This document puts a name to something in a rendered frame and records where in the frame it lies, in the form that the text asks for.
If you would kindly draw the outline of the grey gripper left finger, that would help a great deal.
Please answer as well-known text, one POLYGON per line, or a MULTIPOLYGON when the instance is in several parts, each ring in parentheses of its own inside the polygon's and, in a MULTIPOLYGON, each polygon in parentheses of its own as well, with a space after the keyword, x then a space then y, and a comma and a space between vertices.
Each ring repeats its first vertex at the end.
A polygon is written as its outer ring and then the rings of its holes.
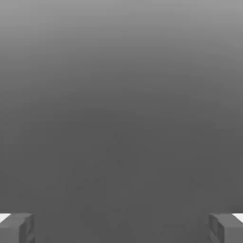
POLYGON ((0 243, 36 243, 35 215, 0 213, 0 243))

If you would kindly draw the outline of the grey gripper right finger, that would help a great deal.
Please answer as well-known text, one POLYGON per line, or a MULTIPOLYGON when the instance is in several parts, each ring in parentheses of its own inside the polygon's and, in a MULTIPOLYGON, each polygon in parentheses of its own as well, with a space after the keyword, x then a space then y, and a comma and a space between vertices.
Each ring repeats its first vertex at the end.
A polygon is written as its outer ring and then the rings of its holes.
POLYGON ((209 214, 209 243, 243 243, 243 213, 209 214))

